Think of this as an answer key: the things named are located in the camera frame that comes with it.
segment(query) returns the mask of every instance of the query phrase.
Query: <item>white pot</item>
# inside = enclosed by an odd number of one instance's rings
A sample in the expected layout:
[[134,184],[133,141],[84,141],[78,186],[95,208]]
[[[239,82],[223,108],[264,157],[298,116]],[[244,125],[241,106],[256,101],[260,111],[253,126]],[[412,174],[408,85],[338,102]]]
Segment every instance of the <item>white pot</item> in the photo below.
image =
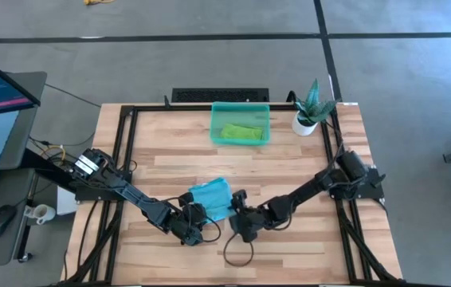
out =
[[314,129],[316,128],[317,123],[313,124],[310,127],[306,127],[303,124],[300,124],[298,121],[298,112],[295,114],[295,117],[292,119],[292,130],[298,135],[298,136],[308,136],[314,132]]

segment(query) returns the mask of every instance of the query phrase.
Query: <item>potted plant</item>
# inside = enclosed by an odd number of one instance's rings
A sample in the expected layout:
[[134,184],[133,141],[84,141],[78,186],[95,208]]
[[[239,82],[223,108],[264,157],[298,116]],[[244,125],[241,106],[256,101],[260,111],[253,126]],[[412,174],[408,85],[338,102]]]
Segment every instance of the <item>potted plant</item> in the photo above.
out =
[[326,120],[328,114],[335,108],[334,100],[320,102],[320,86],[318,80],[314,80],[307,100],[295,99],[298,112],[292,120],[292,130],[298,136],[308,136],[316,128],[317,123]]

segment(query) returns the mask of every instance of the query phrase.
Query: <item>yellow object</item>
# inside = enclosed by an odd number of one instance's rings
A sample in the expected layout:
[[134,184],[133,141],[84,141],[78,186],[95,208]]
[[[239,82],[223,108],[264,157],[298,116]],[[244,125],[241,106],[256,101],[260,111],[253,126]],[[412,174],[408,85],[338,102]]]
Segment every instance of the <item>yellow object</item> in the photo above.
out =
[[61,162],[64,162],[65,157],[66,157],[66,150],[62,145],[61,146],[49,146],[41,152],[40,156],[43,157],[43,155],[45,155],[47,153],[47,151],[51,151],[53,149],[60,149],[63,152],[63,156],[61,157]]
[[95,5],[95,4],[106,4],[106,3],[112,3],[115,0],[84,0],[85,5]]

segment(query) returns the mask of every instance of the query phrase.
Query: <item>teal plastic bin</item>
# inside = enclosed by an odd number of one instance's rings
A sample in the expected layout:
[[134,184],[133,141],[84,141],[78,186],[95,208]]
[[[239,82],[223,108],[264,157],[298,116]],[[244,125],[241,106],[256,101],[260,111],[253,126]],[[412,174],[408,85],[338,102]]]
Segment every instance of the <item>teal plastic bin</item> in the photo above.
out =
[[[260,140],[223,139],[226,124],[261,128]],[[214,102],[211,107],[210,138],[216,144],[264,145],[270,141],[270,107],[258,103]]]

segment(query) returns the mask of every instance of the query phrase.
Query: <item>keyboard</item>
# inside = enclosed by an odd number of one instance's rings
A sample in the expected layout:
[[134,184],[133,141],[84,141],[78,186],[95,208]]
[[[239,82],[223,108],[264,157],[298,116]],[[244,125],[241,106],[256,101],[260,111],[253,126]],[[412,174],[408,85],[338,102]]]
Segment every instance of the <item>keyboard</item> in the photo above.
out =
[[269,102],[267,88],[173,88],[174,103]]

